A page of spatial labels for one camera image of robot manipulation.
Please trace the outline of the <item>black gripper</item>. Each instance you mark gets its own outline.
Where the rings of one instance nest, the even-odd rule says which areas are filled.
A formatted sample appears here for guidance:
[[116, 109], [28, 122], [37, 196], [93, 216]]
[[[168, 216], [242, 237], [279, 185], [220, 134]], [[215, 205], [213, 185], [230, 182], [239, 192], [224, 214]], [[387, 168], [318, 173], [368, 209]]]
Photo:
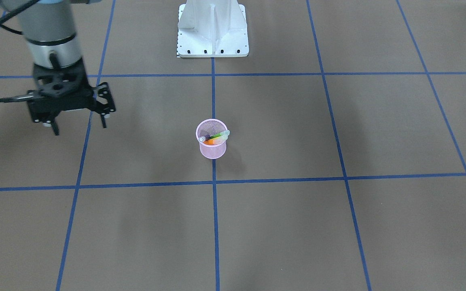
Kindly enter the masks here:
[[[60, 135], [60, 131], [55, 118], [60, 112], [92, 109], [96, 104], [83, 58], [70, 66], [59, 69], [35, 64], [32, 77], [36, 90], [33, 99], [27, 101], [31, 120], [44, 123], [49, 121], [56, 136]], [[107, 128], [107, 118], [107, 115], [100, 116], [104, 129]]]

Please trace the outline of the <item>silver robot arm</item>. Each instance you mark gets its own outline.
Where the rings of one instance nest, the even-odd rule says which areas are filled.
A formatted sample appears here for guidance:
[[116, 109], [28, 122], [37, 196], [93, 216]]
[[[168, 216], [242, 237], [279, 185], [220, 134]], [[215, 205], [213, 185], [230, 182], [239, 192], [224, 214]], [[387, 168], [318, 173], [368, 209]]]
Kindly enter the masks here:
[[0, 0], [5, 15], [0, 28], [18, 18], [34, 66], [35, 89], [0, 98], [0, 103], [25, 102], [31, 120], [59, 135], [56, 118], [63, 111], [87, 109], [100, 116], [102, 127], [116, 111], [108, 83], [89, 84], [72, 13], [72, 0]]

